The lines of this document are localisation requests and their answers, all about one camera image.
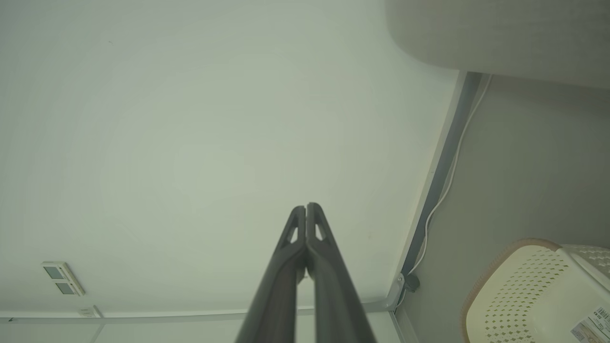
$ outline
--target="white cable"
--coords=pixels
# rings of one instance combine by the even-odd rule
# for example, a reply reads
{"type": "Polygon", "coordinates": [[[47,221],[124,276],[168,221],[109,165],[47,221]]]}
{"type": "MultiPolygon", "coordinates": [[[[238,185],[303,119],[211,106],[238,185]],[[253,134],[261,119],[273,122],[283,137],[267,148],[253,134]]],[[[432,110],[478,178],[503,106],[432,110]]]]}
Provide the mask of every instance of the white cable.
{"type": "Polygon", "coordinates": [[[406,291],[407,291],[406,289],[403,289],[403,292],[401,293],[403,297],[400,299],[400,301],[398,302],[398,304],[396,304],[396,308],[398,308],[398,307],[400,306],[400,304],[402,304],[402,303],[403,303],[404,298],[406,298],[406,297],[405,297],[405,295],[406,295],[406,294],[405,294],[405,292],[406,292],[406,291]]]}
{"type": "Polygon", "coordinates": [[[453,176],[455,175],[456,167],[458,165],[457,162],[458,162],[458,158],[459,158],[459,151],[460,151],[460,148],[462,147],[462,140],[464,139],[464,133],[466,132],[466,129],[468,128],[468,125],[470,124],[470,120],[472,119],[472,116],[474,116],[474,114],[476,112],[476,109],[479,107],[479,104],[481,104],[481,100],[483,100],[483,97],[485,96],[485,93],[487,93],[487,89],[489,88],[489,84],[492,82],[492,77],[493,77],[493,75],[489,75],[489,78],[487,80],[487,84],[485,85],[485,88],[483,88],[483,92],[481,93],[481,96],[479,97],[479,100],[476,102],[476,104],[473,107],[472,111],[470,111],[470,115],[468,116],[468,120],[466,120],[466,125],[464,125],[464,130],[462,130],[462,135],[460,136],[459,141],[457,143],[456,154],[455,154],[455,156],[453,158],[453,163],[451,164],[451,166],[452,166],[452,168],[451,168],[451,175],[449,177],[449,183],[447,184],[447,188],[445,189],[445,193],[443,194],[442,197],[440,197],[440,200],[439,200],[438,203],[436,203],[436,206],[430,211],[430,214],[428,214],[428,218],[426,218],[426,225],[425,225],[424,238],[423,238],[422,256],[417,261],[417,263],[415,263],[413,268],[411,268],[411,271],[407,275],[410,275],[415,270],[415,268],[417,268],[419,263],[422,261],[424,255],[426,254],[426,247],[428,247],[428,225],[430,224],[430,218],[432,218],[432,215],[434,214],[434,211],[436,211],[436,209],[439,208],[440,204],[443,202],[443,200],[445,200],[445,197],[447,196],[447,193],[449,193],[449,189],[451,188],[451,184],[453,183],[453,176]]]}

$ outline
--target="electrical wire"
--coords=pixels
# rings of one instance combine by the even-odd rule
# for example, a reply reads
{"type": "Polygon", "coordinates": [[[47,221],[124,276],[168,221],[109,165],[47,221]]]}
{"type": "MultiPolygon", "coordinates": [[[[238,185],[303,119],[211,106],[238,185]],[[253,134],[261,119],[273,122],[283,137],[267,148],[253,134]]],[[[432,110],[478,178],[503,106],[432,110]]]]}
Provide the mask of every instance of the electrical wire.
{"type": "Polygon", "coordinates": [[[440,204],[443,203],[443,200],[445,200],[445,198],[447,197],[447,193],[449,193],[449,189],[451,188],[451,185],[453,184],[453,176],[455,175],[456,167],[458,166],[457,162],[458,162],[458,159],[459,159],[459,152],[460,152],[460,149],[462,147],[462,141],[464,139],[464,134],[466,133],[466,129],[468,129],[468,125],[470,124],[470,120],[474,116],[474,114],[476,112],[476,109],[479,108],[479,105],[481,104],[481,100],[483,100],[483,98],[485,97],[485,94],[487,93],[487,89],[489,88],[489,84],[492,82],[492,78],[493,78],[493,75],[490,74],[489,78],[487,80],[487,83],[485,84],[485,88],[483,88],[483,92],[481,93],[481,96],[479,97],[479,100],[476,102],[476,104],[473,107],[472,111],[470,111],[470,115],[468,116],[468,120],[466,120],[466,125],[464,125],[464,130],[462,130],[462,135],[460,136],[459,141],[457,143],[456,154],[453,157],[453,163],[451,164],[451,175],[449,177],[449,183],[447,184],[447,188],[445,189],[445,193],[443,194],[442,197],[440,197],[440,200],[439,200],[438,203],[436,203],[436,206],[434,206],[434,208],[432,208],[432,210],[430,211],[430,214],[428,214],[428,218],[426,218],[426,225],[425,225],[424,238],[423,238],[423,251],[422,251],[422,255],[419,258],[419,260],[417,261],[417,263],[415,263],[413,268],[411,268],[411,271],[407,275],[410,275],[415,270],[415,268],[417,268],[417,266],[421,263],[423,257],[426,254],[426,248],[428,247],[428,226],[430,224],[430,218],[432,218],[432,215],[434,214],[436,209],[439,208],[440,204]]]}

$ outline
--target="sticker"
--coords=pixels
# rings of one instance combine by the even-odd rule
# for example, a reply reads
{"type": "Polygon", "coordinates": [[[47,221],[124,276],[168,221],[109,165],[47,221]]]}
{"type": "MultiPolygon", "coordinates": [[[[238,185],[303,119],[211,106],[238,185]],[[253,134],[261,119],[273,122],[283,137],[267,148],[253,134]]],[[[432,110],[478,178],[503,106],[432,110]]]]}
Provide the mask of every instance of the sticker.
{"type": "Polygon", "coordinates": [[[580,343],[610,343],[610,312],[600,306],[570,332],[580,343]]]}

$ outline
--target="white laundry basket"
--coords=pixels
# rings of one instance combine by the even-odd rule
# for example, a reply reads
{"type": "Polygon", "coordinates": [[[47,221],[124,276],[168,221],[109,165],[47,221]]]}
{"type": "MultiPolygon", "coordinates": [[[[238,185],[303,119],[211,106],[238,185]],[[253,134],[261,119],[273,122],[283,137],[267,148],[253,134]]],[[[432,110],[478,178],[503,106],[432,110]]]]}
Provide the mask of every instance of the white laundry basket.
{"type": "Polygon", "coordinates": [[[468,343],[610,343],[610,250],[515,242],[462,309],[468,343]]]}

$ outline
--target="wall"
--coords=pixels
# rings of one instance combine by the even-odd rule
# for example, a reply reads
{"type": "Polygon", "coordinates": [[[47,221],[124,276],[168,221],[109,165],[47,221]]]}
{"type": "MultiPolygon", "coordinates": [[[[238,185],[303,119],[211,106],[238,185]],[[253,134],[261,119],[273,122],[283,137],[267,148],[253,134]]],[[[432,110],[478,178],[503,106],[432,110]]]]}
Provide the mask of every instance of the wall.
{"type": "MultiPolygon", "coordinates": [[[[399,343],[392,320],[387,312],[369,313],[368,321],[377,343],[399,343]]],[[[233,343],[241,320],[210,322],[107,324],[96,343],[233,343]]],[[[3,343],[90,343],[97,325],[87,324],[3,324],[3,343]]],[[[298,316],[296,343],[314,343],[314,316],[298,316]]]]}
{"type": "Polygon", "coordinates": [[[310,201],[386,296],[457,71],[381,0],[7,0],[0,46],[0,316],[243,311],[310,201]]]}
{"type": "Polygon", "coordinates": [[[421,343],[461,342],[464,299],[512,241],[610,248],[609,132],[607,90],[493,79],[430,224],[422,286],[397,312],[421,343]]]}

